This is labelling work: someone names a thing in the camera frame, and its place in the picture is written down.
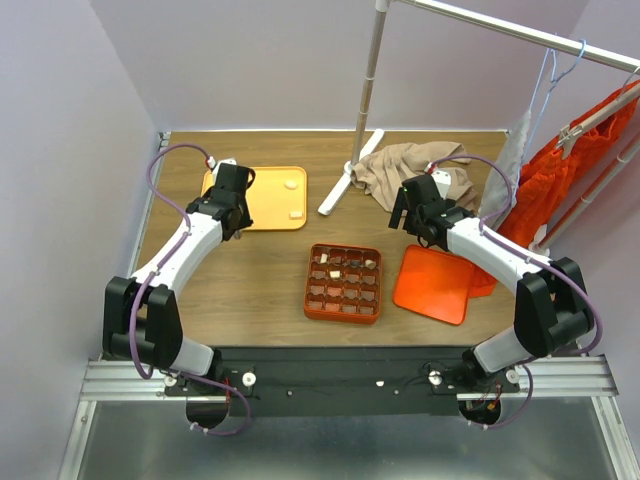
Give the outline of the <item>orange compartment box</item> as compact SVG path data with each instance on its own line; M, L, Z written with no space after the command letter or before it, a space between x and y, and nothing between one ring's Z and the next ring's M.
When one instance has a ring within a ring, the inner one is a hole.
M320 263L323 253L326 263ZM341 257L342 265L332 265L333 257ZM365 261L371 259L376 267L369 269ZM351 267L350 260L361 262ZM330 277L339 271L340 278ZM356 325L376 323L381 312L382 256L374 248L316 243L311 247L303 311L316 321L334 321Z

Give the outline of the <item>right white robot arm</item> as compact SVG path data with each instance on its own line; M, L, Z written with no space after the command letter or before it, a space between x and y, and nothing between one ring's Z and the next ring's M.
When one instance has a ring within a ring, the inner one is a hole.
M444 199L432 175L401 184L389 225L472 262L515 297L512 326L467 349L457 365L443 369L444 382L483 391L497 373L547 357L594 329L595 309L576 262L554 261L497 234Z

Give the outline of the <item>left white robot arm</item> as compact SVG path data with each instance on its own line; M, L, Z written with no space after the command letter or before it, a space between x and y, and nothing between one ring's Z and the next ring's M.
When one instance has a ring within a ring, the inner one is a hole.
M214 168L214 176L213 186L179 211L180 226L152 260L130 278L112 278L104 300L105 353L187 373L201 395L220 387L222 372L214 349L183 333L178 297L211 251L253 224L246 193L255 171L229 160Z

